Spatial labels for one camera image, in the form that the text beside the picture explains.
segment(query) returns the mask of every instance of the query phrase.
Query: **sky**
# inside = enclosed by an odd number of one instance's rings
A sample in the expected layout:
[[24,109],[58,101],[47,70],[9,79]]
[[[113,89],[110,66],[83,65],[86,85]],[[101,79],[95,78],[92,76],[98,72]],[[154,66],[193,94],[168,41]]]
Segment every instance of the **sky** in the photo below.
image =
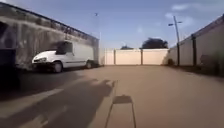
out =
[[224,12],[224,0],[0,0],[63,22],[100,38],[104,48],[139,48],[151,38],[175,45]]

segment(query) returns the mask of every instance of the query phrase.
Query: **van wheel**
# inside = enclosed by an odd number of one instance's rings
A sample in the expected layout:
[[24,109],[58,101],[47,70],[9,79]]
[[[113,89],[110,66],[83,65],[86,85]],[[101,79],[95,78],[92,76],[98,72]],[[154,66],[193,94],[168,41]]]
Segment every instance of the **van wheel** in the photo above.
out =
[[92,67],[93,67],[92,62],[91,62],[91,61],[87,61],[87,62],[86,62],[86,68],[87,68],[87,69],[91,69]]
[[54,62],[53,69],[54,69],[55,73],[62,72],[62,69],[63,69],[62,63],[61,62]]

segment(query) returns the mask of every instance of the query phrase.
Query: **fence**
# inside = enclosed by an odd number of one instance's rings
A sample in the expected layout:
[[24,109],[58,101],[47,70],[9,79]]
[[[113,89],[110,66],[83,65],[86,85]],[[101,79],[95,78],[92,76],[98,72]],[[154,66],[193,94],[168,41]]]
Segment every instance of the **fence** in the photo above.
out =
[[105,65],[165,65],[168,49],[106,50]]
[[[179,48],[180,66],[202,66],[205,64],[203,60],[214,65],[215,63],[223,65],[224,16],[181,41]],[[177,54],[177,46],[170,48],[168,58],[172,59],[176,65]]]

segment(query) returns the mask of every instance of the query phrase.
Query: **tree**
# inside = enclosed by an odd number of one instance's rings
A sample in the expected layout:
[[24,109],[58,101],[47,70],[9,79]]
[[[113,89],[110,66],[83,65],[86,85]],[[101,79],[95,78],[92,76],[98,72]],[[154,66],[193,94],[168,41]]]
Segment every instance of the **tree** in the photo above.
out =
[[141,49],[168,48],[168,42],[159,38],[149,38],[143,42]]
[[131,50],[131,49],[133,48],[128,47],[127,45],[121,47],[121,50]]

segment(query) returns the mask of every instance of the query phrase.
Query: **van door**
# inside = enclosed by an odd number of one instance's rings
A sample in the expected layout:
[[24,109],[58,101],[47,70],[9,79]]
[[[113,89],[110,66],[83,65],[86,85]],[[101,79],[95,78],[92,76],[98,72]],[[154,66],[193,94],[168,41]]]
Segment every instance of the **van door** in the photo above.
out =
[[83,58],[85,51],[80,47],[79,44],[73,44],[73,53],[76,66],[85,66],[86,61]]

